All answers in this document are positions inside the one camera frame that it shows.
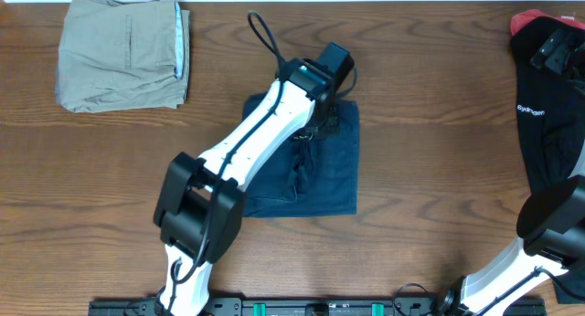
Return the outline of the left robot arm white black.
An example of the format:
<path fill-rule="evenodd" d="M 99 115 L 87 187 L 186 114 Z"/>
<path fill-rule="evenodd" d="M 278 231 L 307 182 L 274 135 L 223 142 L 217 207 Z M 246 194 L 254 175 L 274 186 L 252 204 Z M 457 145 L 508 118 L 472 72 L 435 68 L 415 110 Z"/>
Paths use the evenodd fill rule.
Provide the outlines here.
<path fill-rule="evenodd" d="M 336 132 L 336 93 L 354 66 L 336 43 L 315 60 L 284 62 L 260 104 L 232 133 L 197 158 L 180 153 L 169 164 L 154 211 L 168 259 L 155 314 L 204 310 L 211 270 L 239 233 L 253 177 L 284 142 Z"/>

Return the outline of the dark blue trousers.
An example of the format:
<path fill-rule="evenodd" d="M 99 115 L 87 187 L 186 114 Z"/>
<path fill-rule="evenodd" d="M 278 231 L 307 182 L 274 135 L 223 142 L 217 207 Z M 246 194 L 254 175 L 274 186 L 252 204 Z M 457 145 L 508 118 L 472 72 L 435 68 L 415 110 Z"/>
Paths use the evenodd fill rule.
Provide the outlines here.
<path fill-rule="evenodd" d="M 285 141 L 247 187 L 245 217 L 353 215 L 357 211 L 359 110 L 336 105 L 338 133 L 322 140 Z"/>

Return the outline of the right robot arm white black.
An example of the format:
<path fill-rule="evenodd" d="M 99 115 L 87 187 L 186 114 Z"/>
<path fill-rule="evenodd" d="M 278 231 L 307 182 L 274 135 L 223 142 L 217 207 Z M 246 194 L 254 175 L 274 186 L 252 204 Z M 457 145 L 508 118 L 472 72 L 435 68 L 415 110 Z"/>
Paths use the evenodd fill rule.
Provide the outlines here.
<path fill-rule="evenodd" d="M 513 34 L 511 50 L 531 195 L 512 242 L 459 278 L 438 315 L 502 315 L 540 283 L 584 267 L 584 31 L 539 18 Z"/>

